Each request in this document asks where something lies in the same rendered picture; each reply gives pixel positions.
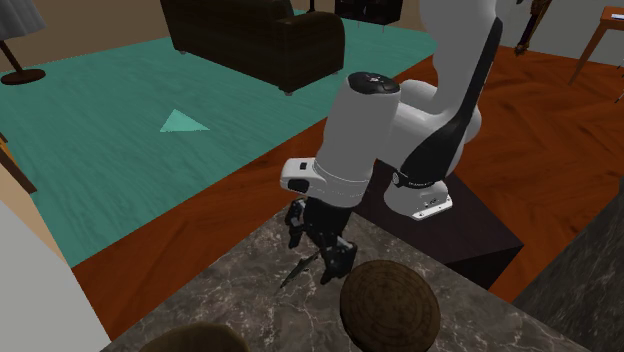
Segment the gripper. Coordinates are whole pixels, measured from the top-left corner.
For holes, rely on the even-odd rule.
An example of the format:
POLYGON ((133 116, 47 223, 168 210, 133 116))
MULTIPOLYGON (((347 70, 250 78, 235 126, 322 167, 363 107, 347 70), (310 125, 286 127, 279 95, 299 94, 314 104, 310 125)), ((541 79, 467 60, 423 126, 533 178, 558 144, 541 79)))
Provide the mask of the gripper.
POLYGON ((313 243, 323 244, 320 247, 320 254, 325 270, 320 279, 321 285, 327 284, 333 278, 344 277, 353 268, 358 247, 341 236, 352 211, 352 208, 337 207, 320 199, 308 197, 307 200, 305 198, 293 200, 286 213, 284 221, 289 228, 289 249, 299 245, 304 225, 305 232, 313 243))

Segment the dark pointed knife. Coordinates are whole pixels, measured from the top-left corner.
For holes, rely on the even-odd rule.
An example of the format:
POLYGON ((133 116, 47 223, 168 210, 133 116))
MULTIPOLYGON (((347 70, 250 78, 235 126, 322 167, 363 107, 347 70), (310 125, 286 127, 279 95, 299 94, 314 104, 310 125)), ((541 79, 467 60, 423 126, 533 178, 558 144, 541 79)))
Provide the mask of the dark pointed knife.
POLYGON ((280 289, 284 288, 288 283, 292 282, 300 273, 305 271, 308 266, 319 257, 319 255, 320 251, 316 251, 309 257, 300 259, 295 268, 282 281, 282 283, 280 284, 280 289))

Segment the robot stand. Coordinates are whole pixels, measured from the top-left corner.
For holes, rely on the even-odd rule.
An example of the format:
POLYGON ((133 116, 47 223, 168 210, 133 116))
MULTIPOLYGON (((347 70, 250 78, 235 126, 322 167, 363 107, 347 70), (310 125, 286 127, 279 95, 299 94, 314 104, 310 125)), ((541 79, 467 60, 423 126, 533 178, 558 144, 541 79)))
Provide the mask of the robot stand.
POLYGON ((445 179, 453 206, 420 221, 385 204, 391 176, 392 168, 377 161, 355 212, 482 288, 489 289, 524 247, 456 174, 445 179))

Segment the brown rounded object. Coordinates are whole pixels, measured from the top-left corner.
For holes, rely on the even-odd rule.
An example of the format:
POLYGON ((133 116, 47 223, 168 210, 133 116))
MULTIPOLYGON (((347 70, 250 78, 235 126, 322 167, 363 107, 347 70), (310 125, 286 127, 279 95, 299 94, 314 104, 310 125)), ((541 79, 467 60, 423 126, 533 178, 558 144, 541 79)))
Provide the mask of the brown rounded object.
POLYGON ((174 328, 139 352, 251 352, 246 341, 224 324, 198 322, 174 328))

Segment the dark brown sofa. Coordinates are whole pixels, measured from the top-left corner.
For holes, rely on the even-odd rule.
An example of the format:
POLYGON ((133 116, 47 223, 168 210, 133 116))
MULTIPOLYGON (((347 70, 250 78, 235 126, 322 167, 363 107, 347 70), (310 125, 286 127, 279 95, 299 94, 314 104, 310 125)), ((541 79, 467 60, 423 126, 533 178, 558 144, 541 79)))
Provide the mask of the dark brown sofa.
POLYGON ((333 13, 295 14, 290 0, 160 0, 172 45, 285 94, 344 68, 345 30, 333 13))

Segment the dark shelf unit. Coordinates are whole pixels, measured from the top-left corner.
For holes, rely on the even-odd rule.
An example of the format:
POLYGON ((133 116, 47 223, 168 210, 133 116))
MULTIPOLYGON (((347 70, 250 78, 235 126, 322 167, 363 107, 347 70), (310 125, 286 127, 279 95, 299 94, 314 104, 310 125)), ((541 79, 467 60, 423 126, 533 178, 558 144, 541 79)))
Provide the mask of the dark shelf unit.
POLYGON ((400 20, 403 0, 334 0, 334 13, 341 18, 378 25, 400 20))

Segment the teal rug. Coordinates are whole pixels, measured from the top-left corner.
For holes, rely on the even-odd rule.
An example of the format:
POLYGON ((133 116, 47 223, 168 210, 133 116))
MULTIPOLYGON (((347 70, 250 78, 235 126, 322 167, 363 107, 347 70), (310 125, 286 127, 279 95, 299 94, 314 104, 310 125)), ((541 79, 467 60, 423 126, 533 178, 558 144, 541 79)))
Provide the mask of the teal rug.
POLYGON ((334 74, 292 95, 167 39, 0 84, 0 133, 76 265, 323 119, 334 74))

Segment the dark ornate stand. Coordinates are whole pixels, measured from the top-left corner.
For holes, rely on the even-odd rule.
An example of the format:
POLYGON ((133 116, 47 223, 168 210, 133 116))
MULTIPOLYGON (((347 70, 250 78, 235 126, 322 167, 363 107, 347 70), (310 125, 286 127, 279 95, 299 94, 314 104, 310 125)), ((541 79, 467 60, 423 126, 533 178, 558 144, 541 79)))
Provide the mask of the dark ornate stand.
POLYGON ((530 8, 530 18, 519 42, 514 48, 514 54, 516 57, 524 55, 525 52, 528 50, 531 38, 551 3, 552 0, 532 0, 530 8))

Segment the brown wooden furniture piece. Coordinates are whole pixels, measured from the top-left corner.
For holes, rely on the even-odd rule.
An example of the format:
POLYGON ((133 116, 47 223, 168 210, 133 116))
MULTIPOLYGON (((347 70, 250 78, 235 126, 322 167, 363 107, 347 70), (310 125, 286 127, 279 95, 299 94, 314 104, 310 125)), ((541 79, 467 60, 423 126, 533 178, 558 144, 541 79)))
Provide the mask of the brown wooden furniture piece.
POLYGON ((15 161, 15 158, 12 156, 7 143, 8 139, 0 132, 0 164, 28 194, 35 193, 37 188, 20 169, 19 165, 15 161))

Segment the floor lamp with grey shade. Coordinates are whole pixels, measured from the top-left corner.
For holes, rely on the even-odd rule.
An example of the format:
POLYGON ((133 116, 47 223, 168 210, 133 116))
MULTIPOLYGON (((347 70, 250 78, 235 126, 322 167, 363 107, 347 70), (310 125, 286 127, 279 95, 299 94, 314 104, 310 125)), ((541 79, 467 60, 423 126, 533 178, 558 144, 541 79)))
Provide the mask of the floor lamp with grey shade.
POLYGON ((0 0, 0 50, 14 71, 0 78, 4 85, 21 85, 42 79, 42 69, 23 69, 6 44, 6 40, 24 37, 46 28, 33 0, 0 0))

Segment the orange wooden side table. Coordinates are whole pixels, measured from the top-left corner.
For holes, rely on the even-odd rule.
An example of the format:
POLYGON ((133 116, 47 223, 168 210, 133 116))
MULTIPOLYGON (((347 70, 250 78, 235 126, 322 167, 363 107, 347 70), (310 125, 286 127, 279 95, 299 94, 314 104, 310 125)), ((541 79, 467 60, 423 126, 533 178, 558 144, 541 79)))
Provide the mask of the orange wooden side table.
POLYGON ((605 6, 599 24, 582 52, 568 84, 572 85, 608 30, 624 32, 624 7, 605 6))

